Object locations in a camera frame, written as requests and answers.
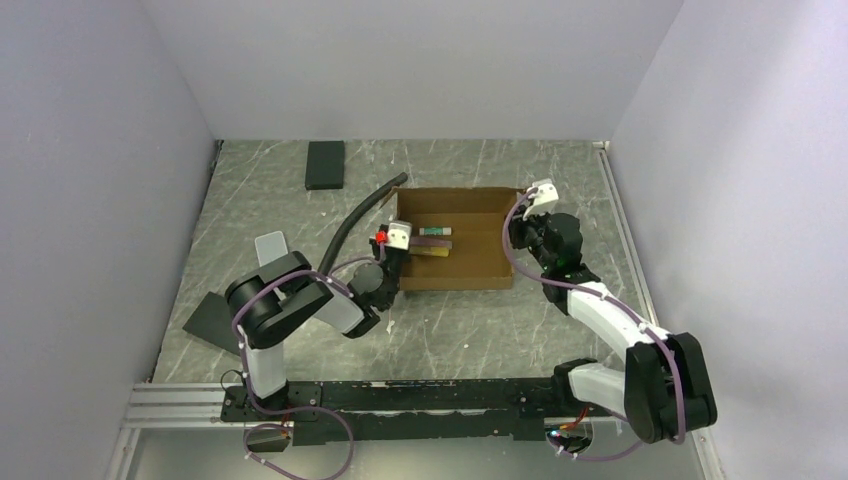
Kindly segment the pink marker pen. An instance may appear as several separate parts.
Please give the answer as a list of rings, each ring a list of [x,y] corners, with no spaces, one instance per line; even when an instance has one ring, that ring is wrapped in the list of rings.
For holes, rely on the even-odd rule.
[[[453,246],[453,242],[450,240],[442,240],[429,237],[415,237],[410,240],[410,245],[421,247],[443,247],[451,249]]]

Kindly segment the brown cardboard box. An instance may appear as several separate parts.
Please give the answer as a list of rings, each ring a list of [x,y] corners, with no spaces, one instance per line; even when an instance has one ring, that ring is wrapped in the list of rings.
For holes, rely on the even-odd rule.
[[[514,270],[503,251],[502,227],[518,199],[514,187],[395,187],[396,218],[413,227],[449,228],[435,240],[451,243],[446,257],[412,255],[403,263],[400,289],[413,291],[507,290]]]

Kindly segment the yellow marker pen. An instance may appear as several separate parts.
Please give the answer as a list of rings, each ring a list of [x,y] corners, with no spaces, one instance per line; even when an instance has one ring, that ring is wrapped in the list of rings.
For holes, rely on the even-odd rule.
[[[445,258],[450,255],[450,250],[445,247],[413,246],[409,253],[415,256]]]

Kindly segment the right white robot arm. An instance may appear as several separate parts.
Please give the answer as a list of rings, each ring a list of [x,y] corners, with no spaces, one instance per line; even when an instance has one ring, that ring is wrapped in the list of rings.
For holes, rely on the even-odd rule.
[[[592,330],[618,355],[621,371],[581,358],[555,368],[551,401],[574,415],[587,404],[629,422],[644,443],[678,441],[718,419],[709,373],[699,341],[651,325],[615,297],[582,260],[579,220],[564,213],[507,215],[502,228],[509,260],[527,250],[542,271],[522,275],[542,285],[545,299]]]

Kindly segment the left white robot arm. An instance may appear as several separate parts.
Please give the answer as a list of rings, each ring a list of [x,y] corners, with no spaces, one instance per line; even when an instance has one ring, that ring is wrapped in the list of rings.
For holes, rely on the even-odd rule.
[[[224,298],[246,368],[248,407],[264,420],[279,417],[288,402],[284,341],[310,319],[351,339],[368,333],[393,305],[407,259],[405,250],[387,247],[342,283],[293,251],[234,281]]]

